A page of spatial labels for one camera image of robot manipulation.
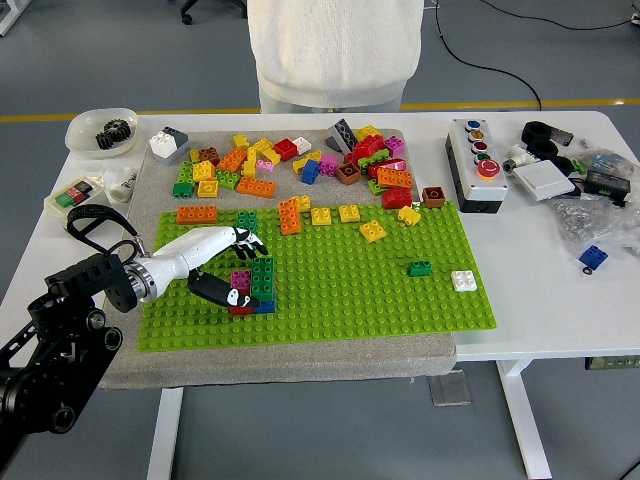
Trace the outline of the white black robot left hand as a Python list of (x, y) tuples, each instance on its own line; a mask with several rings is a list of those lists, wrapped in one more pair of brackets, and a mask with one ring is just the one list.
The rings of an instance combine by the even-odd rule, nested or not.
[(251, 231), (228, 226), (198, 227), (166, 244), (150, 257), (128, 265), (131, 284), (142, 302), (157, 299), (169, 284), (185, 279), (191, 293), (223, 307), (248, 307), (260, 301), (199, 268), (218, 254), (233, 249), (241, 259), (254, 259), (267, 249)]

